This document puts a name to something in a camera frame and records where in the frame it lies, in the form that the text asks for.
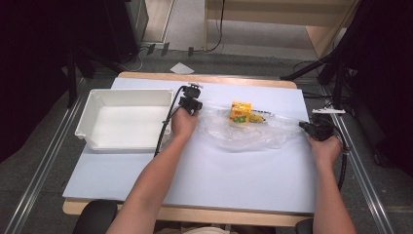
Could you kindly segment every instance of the table surface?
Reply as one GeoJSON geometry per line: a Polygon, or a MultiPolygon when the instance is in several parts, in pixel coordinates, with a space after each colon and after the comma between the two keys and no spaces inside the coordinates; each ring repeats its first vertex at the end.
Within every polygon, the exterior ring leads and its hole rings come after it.
{"type": "MultiPolygon", "coordinates": [[[[282,87],[282,88],[296,89],[296,86],[294,83],[286,82],[286,81],[237,79],[237,78],[217,77],[217,76],[214,77],[214,76],[124,72],[124,73],[121,73],[119,77],[131,78],[131,79],[189,81],[189,82],[202,82],[202,83],[230,84],[230,85],[240,85],[240,86],[261,86],[261,87],[273,87],[273,88],[282,87]]],[[[89,201],[90,199],[67,198],[63,205],[63,210],[67,214],[78,215],[82,211],[82,209],[88,204],[89,201]]],[[[161,208],[159,212],[158,219],[175,220],[175,221],[210,222],[210,223],[294,226],[297,221],[308,218],[309,216],[311,216],[311,214],[309,213],[303,214],[303,213],[286,212],[286,211],[284,212],[257,211],[257,210],[251,210],[251,209],[225,209],[225,207],[219,207],[219,206],[191,207],[191,206],[177,206],[176,204],[168,204],[168,205],[163,205],[163,207],[161,208]]]]}

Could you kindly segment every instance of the yellow package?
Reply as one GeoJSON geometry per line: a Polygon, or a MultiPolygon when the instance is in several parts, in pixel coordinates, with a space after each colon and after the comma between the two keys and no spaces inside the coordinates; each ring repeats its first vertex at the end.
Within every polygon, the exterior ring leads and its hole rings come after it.
{"type": "Polygon", "coordinates": [[[230,120],[234,123],[248,123],[251,109],[251,103],[233,101],[230,120]]]}

